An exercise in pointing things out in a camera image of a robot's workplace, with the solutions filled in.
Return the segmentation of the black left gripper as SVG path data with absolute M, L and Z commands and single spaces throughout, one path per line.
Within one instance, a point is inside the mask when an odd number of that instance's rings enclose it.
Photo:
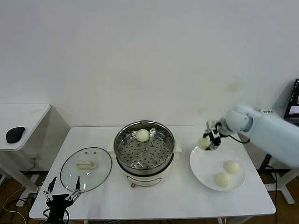
M 46 224 L 68 224 L 70 221 L 70 215 L 67 211 L 68 207 L 71 207 L 74 204 L 80 195 L 81 195 L 81 184 L 80 176 L 78 176 L 75 190 L 70 194 L 60 194 L 53 195 L 52 192 L 55 186 L 57 177 L 55 176 L 53 180 L 49 183 L 48 188 L 43 191 L 43 194 L 46 198 L 46 204 L 48 208 L 45 210 L 45 220 Z

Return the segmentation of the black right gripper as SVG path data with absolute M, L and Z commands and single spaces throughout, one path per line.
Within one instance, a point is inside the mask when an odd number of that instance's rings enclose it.
M 210 140 L 208 150 L 216 150 L 221 144 L 221 137 L 216 129 L 212 129 L 210 132 L 205 132 L 203 138 Z

